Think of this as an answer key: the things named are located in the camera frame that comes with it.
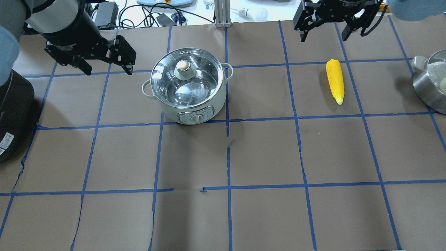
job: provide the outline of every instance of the blue tape grid line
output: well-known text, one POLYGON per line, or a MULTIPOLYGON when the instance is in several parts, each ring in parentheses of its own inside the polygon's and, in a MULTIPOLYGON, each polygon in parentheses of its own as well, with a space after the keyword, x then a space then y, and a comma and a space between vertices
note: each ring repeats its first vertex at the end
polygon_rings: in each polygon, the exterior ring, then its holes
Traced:
MULTIPOLYGON (((225 51, 225 62, 229 62, 228 53, 228 40, 227 40, 227 27, 224 28, 224 51, 225 51)), ((229 83, 226 83, 226 137, 229 137, 229 83)), ((226 148, 226 158, 227 158, 227 224, 228 224, 228 240, 229 240, 229 251, 232 251, 232 198, 231 198, 231 145, 234 140, 226 148)))
MULTIPOLYGON (((172 38, 172 27, 169 27, 169 36, 167 40, 167 53, 170 52, 170 41, 172 38)), ((153 244, 153 232, 155 229, 155 209, 156 209, 156 203, 157 203, 157 192, 158 192, 158 176, 160 173, 160 161, 161 161, 161 144, 163 140, 163 128, 164 128, 164 112, 161 112, 161 119, 160 119, 160 136, 158 138, 158 151, 157 151, 157 166, 155 169, 155 180, 153 182, 153 187, 155 189, 155 192, 153 193, 152 198, 152 213, 153 213, 153 222, 152 222, 152 236, 150 237, 150 245, 148 251, 152 251, 152 244, 153 244)))
MULTIPOLYGON (((384 185, 403 185, 403 184, 436 184, 446 183, 443 180, 391 180, 383 181, 384 185)), ((346 182, 346 183, 309 183, 308 187, 351 187, 351 186, 373 186, 380 185, 379 181, 372 182, 346 182)), ((200 192, 212 190, 240 190, 240 189, 269 189, 269 188, 304 188, 305 184, 274 184, 274 185, 239 185, 239 186, 214 186, 203 187, 200 192)), ((91 190, 91 191, 57 191, 57 192, 3 192, 0 197, 10 196, 41 196, 41 195, 70 195, 70 194, 115 194, 115 193, 147 193, 147 192, 173 192, 174 188, 148 188, 148 189, 127 189, 127 190, 91 190)))
POLYGON ((293 113, 294 113, 294 123, 296 125, 297 143, 299 145, 299 159, 301 161, 302 177, 303 177, 303 181, 304 181, 304 185, 305 185, 305 197, 306 197, 306 203, 307 203, 308 220, 309 220, 309 223, 310 223, 311 240, 313 242, 313 250, 317 251, 318 248, 317 248, 317 245, 316 245, 316 235, 314 233, 313 213, 311 211, 310 193, 308 191, 308 182, 307 182, 307 178, 306 178, 306 174, 305 174, 305 168, 304 168, 304 163, 303 163, 303 158, 302 158, 302 142, 301 142, 301 136, 300 136, 301 134, 300 134, 300 131, 299 131, 299 121, 298 121, 298 117, 297 117, 296 105, 294 103, 293 86, 291 84, 291 74, 290 74, 290 71, 289 71, 288 53, 287 53, 287 50, 286 50, 285 38, 283 36, 282 23, 280 21, 278 21, 278 24, 279 24, 279 30, 280 30, 280 35, 281 35, 281 39, 282 39, 283 52, 284 52, 284 55, 285 55, 286 72, 287 72, 287 75, 288 75, 289 93, 290 93, 291 105, 293 107, 293 113))
MULTIPOLYGON (((412 60, 412 58, 408 59, 362 59, 362 60, 351 60, 350 63, 370 63, 370 62, 388 62, 388 61, 406 61, 412 60)), ((297 63, 288 63, 288 65, 308 65, 308 64, 325 64, 326 62, 297 62, 297 63)), ((285 66, 286 63, 272 63, 272 64, 250 64, 250 65, 233 65, 233 68, 252 68, 252 67, 274 67, 274 66, 285 66)), ((152 72, 152 70, 134 70, 133 73, 141 73, 141 72, 152 72)), ((111 71, 108 72, 93 72, 92 75, 106 75, 106 74, 126 74, 125 71, 111 71)), ((71 74, 55 74, 55 75, 33 75, 26 76, 27 79, 35 79, 35 78, 49 78, 49 77, 75 77, 75 76, 84 76, 83 73, 71 73, 71 74)))
POLYGON ((396 231, 395 222, 393 221, 392 211, 390 209, 389 201, 388 201, 388 198, 387 198, 386 188, 384 187, 383 178, 381 176, 381 171, 380 171, 380 167, 379 167, 379 164, 378 164, 378 159, 376 158, 376 154, 375 154, 375 148, 373 147, 372 138, 371 138, 370 132, 368 130, 366 116, 364 115, 364 110, 363 110, 363 107, 361 105, 361 99, 359 98, 358 90, 356 88, 355 80, 353 78, 353 73, 351 72, 350 63, 348 61, 347 53, 346 53, 345 48, 344 48, 344 43, 342 42, 341 33, 339 32, 339 28, 338 28, 338 26, 336 24, 334 24, 334 27, 336 28, 336 33, 338 34, 339 43, 341 44, 342 53, 344 54, 345 61, 347 63, 347 69, 348 69, 348 73, 350 75, 351 83, 353 85, 353 90, 355 91, 356 99, 358 101, 359 111, 361 112, 361 115, 362 115, 364 128, 365 128, 365 131, 366 131, 366 134, 367 134, 368 142, 369 142, 369 145, 370 145, 370 150, 372 151, 373 161, 375 162, 376 173, 378 174, 378 179, 380 181, 381 190, 382 190, 382 193, 383 193, 384 202, 386 204, 390 225, 392 226, 393 235, 395 237, 396 246, 397 246, 398 250, 401 250, 400 239, 398 238, 398 233, 396 231))
POLYGON ((107 70, 107 77, 105 78, 104 88, 103 88, 103 91, 102 91, 101 103, 99 105, 99 112, 98 112, 98 116, 97 116, 97 119, 96 119, 95 134, 94 134, 93 140, 91 142, 90 155, 88 157, 87 169, 85 170, 84 182, 83 182, 83 185, 82 185, 81 207, 80 207, 80 212, 79 212, 78 225, 77 225, 77 228, 76 228, 76 233, 74 234, 73 242, 71 243, 71 246, 70 246, 70 251, 73 251, 73 249, 74 249, 74 243, 76 242, 76 236, 77 236, 78 230, 79 230, 79 225, 80 225, 81 215, 82 215, 83 200, 84 200, 84 196, 85 196, 85 188, 87 187, 88 174, 90 173, 91 160, 93 158, 93 151, 95 149, 96 137, 98 136, 98 130, 99 130, 98 125, 99 125, 99 121, 101 119, 102 107, 104 105, 105 92, 107 91, 108 79, 110 77, 110 70, 111 70, 111 68, 112 68, 112 64, 109 64, 108 65, 108 70, 107 70))
MULTIPOLYGON (((413 116, 413 115, 430 115, 429 112, 417 112, 417 113, 371 113, 364 114, 366 117, 388 117, 388 116, 413 116)), ((344 117, 362 117, 361 114, 342 114, 342 115, 317 115, 317 116, 298 116, 297 119, 322 119, 322 118, 344 118, 344 117)), ((244 122, 244 121, 278 121, 278 120, 293 120, 294 117, 261 117, 261 118, 234 118, 229 119, 229 122, 244 122)), ((205 123, 227 123, 228 120, 209 120, 205 123)), ((112 127, 126 127, 126 126, 159 126, 161 123, 137 123, 137 124, 115 124, 115 125, 88 125, 88 126, 70 126, 70 127, 45 127, 37 125, 37 130, 82 130, 82 129, 95 129, 99 128, 112 128, 112 127)), ((163 125, 178 125, 176 122, 164 122, 163 125)))
MULTIPOLYGON (((393 24, 393 20, 392 20, 391 16, 388 16, 388 18, 389 18, 389 21, 390 21, 390 25, 392 26, 392 30, 395 33, 396 39, 398 40, 398 44, 400 45, 401 51, 403 52, 404 58, 405 58, 405 60, 407 62, 407 66, 409 67, 409 70, 412 73, 412 75, 414 75, 415 72, 413 72, 412 66, 410 65, 410 60, 411 59, 409 59, 407 57, 406 51, 404 50, 404 46, 401 43, 400 36, 398 35, 398 32, 396 32, 396 28, 395 28, 395 25, 393 24)), ((427 106, 427 105, 426 105, 426 108, 427 108, 427 110, 429 112, 429 115, 430 115, 430 118, 432 120, 432 123, 434 124, 435 130, 437 131, 437 134, 438 134, 438 136, 440 138, 440 142, 443 145, 443 149, 446 152, 445 140, 443 139, 443 136, 442 136, 442 134, 440 132, 440 129, 438 128, 437 121, 435 120, 435 117, 434 117, 434 114, 432 112, 432 109, 429 106, 427 106)))
POLYGON ((6 224, 6 219, 8 218, 9 210, 11 209, 11 205, 12 205, 12 201, 13 201, 13 200, 14 200, 14 195, 11 195, 11 197, 9 198, 8 207, 6 208, 6 213, 4 214, 3 221, 2 221, 2 223, 1 223, 1 227, 0 227, 0 237, 1 237, 2 233, 3 233, 3 229, 4 229, 4 226, 5 226, 5 224, 6 224))
MULTIPOLYGON (((396 180, 396 181, 383 181, 384 185, 403 185, 403 184, 435 184, 446 183, 446 180, 396 180)), ((216 187, 203 187, 201 192, 213 191, 213 190, 226 190, 226 189, 274 189, 274 188, 319 188, 319 187, 353 187, 353 186, 376 186, 381 185, 379 181, 372 182, 346 182, 346 183, 314 183, 314 184, 277 184, 277 185, 245 185, 245 186, 216 186, 216 187)))
MULTIPOLYGON (((54 72, 56 71, 56 67, 57 67, 57 63, 54 64, 53 71, 51 73, 52 75, 54 75, 54 72)), ((48 96, 48 91, 50 89, 52 81, 53 81, 53 77, 50 77, 50 79, 48 81, 48 85, 46 86, 45 94, 43 96, 42 104, 40 106, 39 114, 37 115, 37 120, 39 120, 39 118, 40 118, 40 116, 42 114, 43 106, 45 105, 46 97, 48 96)), ((31 145, 33 143, 33 140, 36 137, 36 133, 37 133, 37 127, 33 130, 33 135, 31 137, 31 141, 29 142, 29 145, 28 145, 28 148, 26 149, 25 155, 23 156, 23 158, 22 158, 22 160, 20 162, 20 172, 19 172, 19 175, 17 176, 16 181, 14 182, 14 185, 11 188, 11 192, 9 193, 9 195, 11 195, 11 198, 9 199, 8 207, 6 208, 6 213, 4 215, 3 222, 2 222, 2 225, 1 225, 0 238, 1 238, 2 233, 3 233, 3 228, 4 228, 4 225, 6 224, 6 220, 8 219, 8 214, 9 214, 9 210, 11 209, 12 201, 14 200, 14 195, 12 195, 12 192, 16 188, 17 183, 19 181, 19 178, 23 174, 23 170, 25 168, 25 160, 28 157, 29 150, 31 149, 31 145)))

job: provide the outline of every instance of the white label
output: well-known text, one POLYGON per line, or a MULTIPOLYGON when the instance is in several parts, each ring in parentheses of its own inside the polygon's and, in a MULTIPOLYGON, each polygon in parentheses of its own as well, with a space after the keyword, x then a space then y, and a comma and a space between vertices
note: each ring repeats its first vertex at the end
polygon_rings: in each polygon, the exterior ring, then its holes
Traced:
POLYGON ((13 139, 14 139, 14 135, 12 135, 10 133, 6 133, 5 136, 3 137, 3 140, 0 142, 0 147, 3 149, 7 149, 13 139))

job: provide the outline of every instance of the control panel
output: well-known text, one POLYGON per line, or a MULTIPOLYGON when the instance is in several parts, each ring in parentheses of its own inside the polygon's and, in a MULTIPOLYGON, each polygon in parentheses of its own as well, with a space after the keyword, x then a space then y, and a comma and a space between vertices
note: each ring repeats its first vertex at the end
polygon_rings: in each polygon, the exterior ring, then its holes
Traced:
POLYGON ((187 125, 195 125, 210 120, 214 116, 214 107, 208 105, 207 107, 193 112, 178 113, 178 119, 181 123, 187 125))

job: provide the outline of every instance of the metal pot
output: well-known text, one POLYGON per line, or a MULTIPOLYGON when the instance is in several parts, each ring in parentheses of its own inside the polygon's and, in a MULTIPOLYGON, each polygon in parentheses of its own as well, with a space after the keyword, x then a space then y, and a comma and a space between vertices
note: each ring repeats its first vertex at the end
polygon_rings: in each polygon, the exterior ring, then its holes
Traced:
POLYGON ((430 58, 416 56, 412 66, 413 87, 420 99, 432 109, 446 114, 446 50, 434 53, 430 58))
POLYGON ((158 100, 165 115, 185 125, 195 125, 213 118, 226 100, 226 83, 233 68, 220 63, 211 53, 198 48, 174 50, 161 58, 151 78, 142 85, 147 97, 158 100), (223 67, 231 70, 225 76, 223 67), (150 84, 153 95, 145 92, 150 84))

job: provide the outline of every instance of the white light bulb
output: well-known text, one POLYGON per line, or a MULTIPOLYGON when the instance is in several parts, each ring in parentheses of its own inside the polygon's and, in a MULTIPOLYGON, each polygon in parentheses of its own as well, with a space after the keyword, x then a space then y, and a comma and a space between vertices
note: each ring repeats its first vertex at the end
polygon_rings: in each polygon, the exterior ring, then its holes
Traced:
POLYGON ((242 8, 238 12, 241 16, 246 16, 257 22, 268 20, 268 11, 264 8, 242 8))

